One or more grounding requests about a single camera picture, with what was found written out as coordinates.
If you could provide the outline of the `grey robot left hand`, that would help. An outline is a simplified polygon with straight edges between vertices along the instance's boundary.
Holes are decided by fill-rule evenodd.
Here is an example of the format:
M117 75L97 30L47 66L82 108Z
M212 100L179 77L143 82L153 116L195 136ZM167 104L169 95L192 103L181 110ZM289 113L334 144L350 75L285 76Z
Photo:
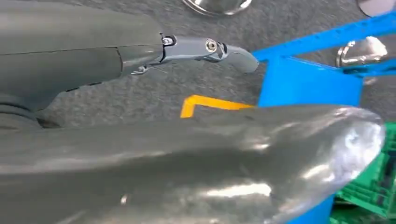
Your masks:
M169 35L151 17L52 2L0 3L0 102L42 110L61 92L176 61L257 69L245 49Z

